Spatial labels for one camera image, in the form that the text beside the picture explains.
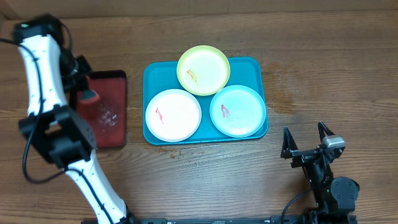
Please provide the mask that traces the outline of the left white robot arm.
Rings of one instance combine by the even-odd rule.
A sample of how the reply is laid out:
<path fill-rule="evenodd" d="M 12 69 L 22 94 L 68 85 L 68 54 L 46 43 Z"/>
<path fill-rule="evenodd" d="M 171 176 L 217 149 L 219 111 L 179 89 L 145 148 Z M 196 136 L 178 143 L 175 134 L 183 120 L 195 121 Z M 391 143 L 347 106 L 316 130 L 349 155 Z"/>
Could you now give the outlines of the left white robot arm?
<path fill-rule="evenodd" d="M 44 14 L 14 26 L 12 39 L 24 60 L 29 89 L 27 117 L 19 121 L 26 138 L 22 173 L 33 184 L 47 183 L 62 174 L 73 180 L 96 214 L 97 223 L 135 223 L 128 206 L 112 188 L 96 156 L 95 134 L 74 109 L 66 93 L 81 91 L 82 100 L 95 102 L 98 94 L 89 86 L 91 67 L 84 56 L 76 57 L 64 46 L 66 25 Z M 29 148 L 60 172 L 46 179 L 33 179 L 27 172 Z"/>

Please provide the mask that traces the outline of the white pink plate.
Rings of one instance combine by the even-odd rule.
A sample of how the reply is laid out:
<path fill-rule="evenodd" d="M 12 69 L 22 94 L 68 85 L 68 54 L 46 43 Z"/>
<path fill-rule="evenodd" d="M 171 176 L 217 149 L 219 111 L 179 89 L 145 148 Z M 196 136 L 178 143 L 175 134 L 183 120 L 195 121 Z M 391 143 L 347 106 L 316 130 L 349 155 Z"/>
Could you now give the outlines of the white pink plate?
<path fill-rule="evenodd" d="M 145 123 L 157 139 L 180 142 L 188 139 L 201 122 L 201 107 L 197 99 L 185 90 L 160 92 L 146 108 Z"/>

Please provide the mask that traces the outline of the teal plastic tray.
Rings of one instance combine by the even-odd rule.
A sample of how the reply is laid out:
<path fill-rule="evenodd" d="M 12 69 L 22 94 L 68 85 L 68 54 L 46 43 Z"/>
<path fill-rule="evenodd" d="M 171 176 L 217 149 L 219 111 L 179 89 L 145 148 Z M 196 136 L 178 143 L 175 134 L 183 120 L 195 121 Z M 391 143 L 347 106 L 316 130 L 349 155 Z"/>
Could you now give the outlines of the teal plastic tray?
<path fill-rule="evenodd" d="M 252 57 L 230 57 L 230 78 L 227 86 L 244 85 L 259 94 L 263 101 L 266 100 L 262 83 L 261 66 Z M 146 67 L 143 73 L 143 112 L 142 118 L 146 118 L 146 110 L 149 102 L 158 93 L 168 89 L 182 89 L 177 78 L 177 62 L 154 62 Z M 211 96 L 197 96 L 201 106 L 201 123 L 195 133 L 189 138 L 175 144 L 197 144 L 209 142 L 236 141 L 237 138 L 227 136 L 217 130 L 210 118 Z"/>

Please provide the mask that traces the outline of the dark red tray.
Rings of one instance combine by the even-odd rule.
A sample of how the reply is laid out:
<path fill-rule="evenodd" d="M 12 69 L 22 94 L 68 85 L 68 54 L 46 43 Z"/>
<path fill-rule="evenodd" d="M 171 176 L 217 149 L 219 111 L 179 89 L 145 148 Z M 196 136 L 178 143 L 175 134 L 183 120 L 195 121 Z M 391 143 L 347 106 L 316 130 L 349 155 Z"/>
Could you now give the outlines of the dark red tray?
<path fill-rule="evenodd" d="M 70 107 L 90 124 L 98 149 L 123 147 L 126 143 L 126 73 L 123 70 L 94 72 L 89 76 L 89 85 L 99 99 L 85 103 L 80 101 L 82 92 L 71 91 Z"/>

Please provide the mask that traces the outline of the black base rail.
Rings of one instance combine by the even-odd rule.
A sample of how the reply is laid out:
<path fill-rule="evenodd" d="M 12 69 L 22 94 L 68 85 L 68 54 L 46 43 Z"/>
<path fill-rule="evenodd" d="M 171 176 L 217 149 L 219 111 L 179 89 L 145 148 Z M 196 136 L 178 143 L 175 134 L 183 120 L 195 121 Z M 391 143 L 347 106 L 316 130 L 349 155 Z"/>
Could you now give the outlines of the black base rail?
<path fill-rule="evenodd" d="M 94 224 L 98 223 L 96 220 L 83 220 L 81 224 Z M 167 220 L 165 218 L 143 218 L 134 223 L 140 224 L 280 224 L 280 215 L 273 215 L 269 218 L 231 218 L 231 219 L 182 219 L 182 220 Z M 304 223 L 354 223 L 358 224 L 356 216 L 345 216 L 335 220 L 321 218 L 319 222 L 312 222 L 304 219 L 299 215 L 288 215 L 284 217 L 283 223 L 291 224 L 304 224 Z"/>

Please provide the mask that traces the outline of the yellow plate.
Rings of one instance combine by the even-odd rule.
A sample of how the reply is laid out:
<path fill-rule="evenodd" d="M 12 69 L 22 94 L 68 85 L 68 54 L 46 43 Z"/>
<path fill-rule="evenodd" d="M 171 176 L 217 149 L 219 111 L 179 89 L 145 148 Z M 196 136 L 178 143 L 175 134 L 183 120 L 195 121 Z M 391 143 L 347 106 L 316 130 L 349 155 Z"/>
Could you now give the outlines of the yellow plate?
<path fill-rule="evenodd" d="M 229 80 L 231 68 L 226 55 L 215 47 L 198 45 L 182 54 L 177 63 L 181 86 L 193 95 L 219 92 Z"/>

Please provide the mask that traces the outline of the light blue plate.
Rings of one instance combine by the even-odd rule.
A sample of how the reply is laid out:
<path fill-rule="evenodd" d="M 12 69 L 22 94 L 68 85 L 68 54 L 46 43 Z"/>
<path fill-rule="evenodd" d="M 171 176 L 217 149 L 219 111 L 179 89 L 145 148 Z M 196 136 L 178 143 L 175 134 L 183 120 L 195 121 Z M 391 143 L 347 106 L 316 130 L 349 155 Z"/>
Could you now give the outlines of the light blue plate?
<path fill-rule="evenodd" d="M 210 103 L 210 118 L 216 129 L 232 138 L 252 136 L 265 123 L 266 115 L 260 94 L 244 85 L 223 88 Z"/>

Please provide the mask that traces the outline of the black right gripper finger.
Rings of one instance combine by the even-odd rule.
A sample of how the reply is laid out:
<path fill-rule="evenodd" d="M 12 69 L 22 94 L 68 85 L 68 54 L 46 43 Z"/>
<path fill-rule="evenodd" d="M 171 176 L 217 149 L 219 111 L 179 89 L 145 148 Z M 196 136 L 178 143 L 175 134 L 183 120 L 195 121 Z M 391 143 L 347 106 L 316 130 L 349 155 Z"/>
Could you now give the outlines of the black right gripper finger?
<path fill-rule="evenodd" d="M 332 136 L 335 135 L 334 132 L 332 132 L 325 124 L 323 121 L 318 122 L 318 132 L 320 139 L 323 139 L 325 136 Z"/>
<path fill-rule="evenodd" d="M 284 140 L 282 143 L 281 157 L 294 157 L 294 154 L 298 152 L 298 147 L 286 126 L 284 128 Z"/>

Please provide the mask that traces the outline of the red green sponge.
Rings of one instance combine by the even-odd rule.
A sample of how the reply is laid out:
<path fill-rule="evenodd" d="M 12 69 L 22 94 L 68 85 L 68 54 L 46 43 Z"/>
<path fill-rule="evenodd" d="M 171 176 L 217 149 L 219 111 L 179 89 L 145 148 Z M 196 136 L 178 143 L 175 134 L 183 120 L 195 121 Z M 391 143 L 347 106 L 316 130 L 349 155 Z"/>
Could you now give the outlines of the red green sponge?
<path fill-rule="evenodd" d="M 79 102 L 81 104 L 92 104 L 100 100 L 97 92 L 91 89 L 83 90 Z"/>

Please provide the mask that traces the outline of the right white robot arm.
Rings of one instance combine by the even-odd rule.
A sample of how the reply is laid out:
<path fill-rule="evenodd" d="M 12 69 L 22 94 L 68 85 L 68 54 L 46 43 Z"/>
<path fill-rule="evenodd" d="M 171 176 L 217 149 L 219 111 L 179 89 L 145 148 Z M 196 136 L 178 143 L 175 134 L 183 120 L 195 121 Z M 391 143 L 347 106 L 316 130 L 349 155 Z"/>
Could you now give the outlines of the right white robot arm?
<path fill-rule="evenodd" d="M 323 122 L 318 123 L 320 144 L 315 149 L 299 151 L 288 127 L 284 128 L 284 140 L 280 157 L 291 159 L 291 167 L 301 167 L 310 182 L 310 188 L 294 197 L 284 207 L 279 223 L 357 223 L 355 201 L 359 184 L 347 177 L 334 177 L 330 164 L 339 158 L 345 140 L 332 132 Z M 308 193 L 315 199 L 315 208 L 306 208 L 301 216 L 287 217 L 287 209 Z"/>

